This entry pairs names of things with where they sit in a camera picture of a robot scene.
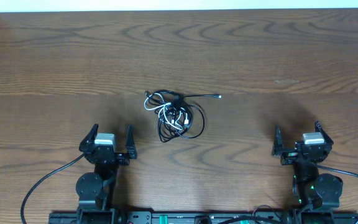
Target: white background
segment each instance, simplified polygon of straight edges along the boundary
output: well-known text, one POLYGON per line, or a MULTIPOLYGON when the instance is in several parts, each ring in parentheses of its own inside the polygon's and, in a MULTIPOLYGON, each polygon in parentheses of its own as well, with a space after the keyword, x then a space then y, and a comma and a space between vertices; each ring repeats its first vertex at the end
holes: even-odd
POLYGON ((358 7, 358 0, 0 0, 0 12, 302 9, 358 7))

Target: tangled cable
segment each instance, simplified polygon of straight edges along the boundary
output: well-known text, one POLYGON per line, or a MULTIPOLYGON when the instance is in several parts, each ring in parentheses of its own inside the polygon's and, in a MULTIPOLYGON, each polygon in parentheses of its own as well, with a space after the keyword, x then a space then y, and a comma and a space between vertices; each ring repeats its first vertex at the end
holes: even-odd
POLYGON ((205 118, 203 112, 195 105, 189 105, 185 102, 185 98, 197 96, 212 96, 213 98, 222 98, 219 94, 210 95, 181 95, 170 90, 159 90, 152 94, 145 92, 146 100, 144 108, 152 111, 158 116, 157 132, 162 142, 168 142, 174 138, 182 137, 185 139, 193 139, 200 136, 205 128, 205 118), (168 100, 164 95, 171 96, 172 100, 168 100), (201 131, 194 136, 185 136, 193 124, 192 108, 197 110, 202 119, 203 127, 201 131))

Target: wood grain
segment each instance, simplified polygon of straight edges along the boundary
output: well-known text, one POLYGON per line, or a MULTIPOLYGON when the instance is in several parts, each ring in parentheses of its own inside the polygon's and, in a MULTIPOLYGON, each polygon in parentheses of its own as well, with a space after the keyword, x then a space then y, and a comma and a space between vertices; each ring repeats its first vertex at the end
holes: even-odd
MULTIPOLYGON (((289 146, 320 120, 324 161, 358 172, 358 9, 0 14, 0 223, 20 223, 27 191, 79 155, 94 123, 135 127, 139 159, 122 167, 121 205, 154 210, 252 210, 293 203, 291 167, 270 157, 274 126, 289 146), (162 144, 144 91, 195 98, 207 127, 162 144)), ((85 160, 33 193, 29 223, 75 210, 85 160)), ((341 210, 358 212, 358 179, 341 210)))

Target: wooden tabletop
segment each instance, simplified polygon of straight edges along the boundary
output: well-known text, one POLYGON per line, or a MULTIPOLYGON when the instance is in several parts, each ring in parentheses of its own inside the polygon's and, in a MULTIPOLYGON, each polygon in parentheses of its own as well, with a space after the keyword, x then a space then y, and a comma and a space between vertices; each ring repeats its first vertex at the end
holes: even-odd
MULTIPOLYGON (((293 171, 270 156, 274 126, 288 147, 318 119, 335 142, 323 165, 358 173, 358 9, 0 14, 0 223, 45 174, 80 155, 94 123, 138 160, 120 168, 114 201, 158 210, 253 210, 296 203, 293 171), (195 98, 197 139, 161 143, 144 91, 195 98)), ((82 159, 42 183, 28 223, 75 210, 82 159)), ((358 212, 358 179, 340 210, 358 212)))

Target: wooden panel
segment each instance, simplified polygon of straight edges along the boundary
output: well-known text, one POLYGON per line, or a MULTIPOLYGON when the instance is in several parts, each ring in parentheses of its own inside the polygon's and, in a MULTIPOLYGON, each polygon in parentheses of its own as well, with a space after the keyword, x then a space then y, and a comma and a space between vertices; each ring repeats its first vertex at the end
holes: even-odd
MULTIPOLYGON (((27 191, 79 155, 94 123, 121 147, 135 127, 139 159, 121 169, 118 204, 288 207, 274 126, 291 146, 316 119, 335 142, 323 164, 358 172, 358 9, 0 14, 0 223, 20 222, 27 191), (143 109, 159 88, 223 98, 193 99, 206 112, 200 138, 162 144, 143 109)), ((46 180, 27 221, 75 210, 75 182, 92 170, 83 160, 46 180)), ((358 212, 358 179, 340 176, 340 209, 358 212)))

